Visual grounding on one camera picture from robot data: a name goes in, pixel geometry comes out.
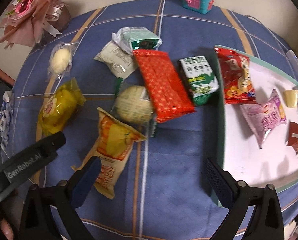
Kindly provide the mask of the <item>person's hand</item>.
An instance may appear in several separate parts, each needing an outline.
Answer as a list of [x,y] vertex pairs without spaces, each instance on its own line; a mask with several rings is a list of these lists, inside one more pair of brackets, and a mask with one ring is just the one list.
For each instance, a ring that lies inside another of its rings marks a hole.
[[2,219],[0,221],[0,230],[2,231],[3,235],[5,236],[5,238],[7,240],[14,239],[13,230],[12,230],[11,226],[9,225],[9,223],[5,219]]

